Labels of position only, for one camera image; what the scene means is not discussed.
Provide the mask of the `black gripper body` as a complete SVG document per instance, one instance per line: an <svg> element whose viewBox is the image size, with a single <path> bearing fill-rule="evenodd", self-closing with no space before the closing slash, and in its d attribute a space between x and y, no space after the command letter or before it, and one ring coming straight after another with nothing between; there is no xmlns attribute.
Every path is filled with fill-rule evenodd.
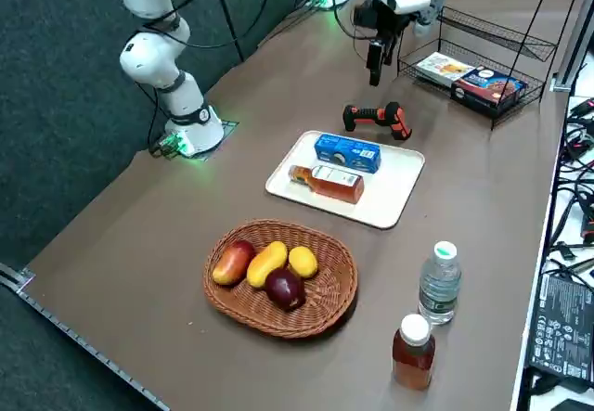
<svg viewBox="0 0 594 411"><path fill-rule="evenodd" d="M412 21L412 14L396 14L380 0L366 0L354 10L354 25L371 29L385 41L397 39Z"/></svg>

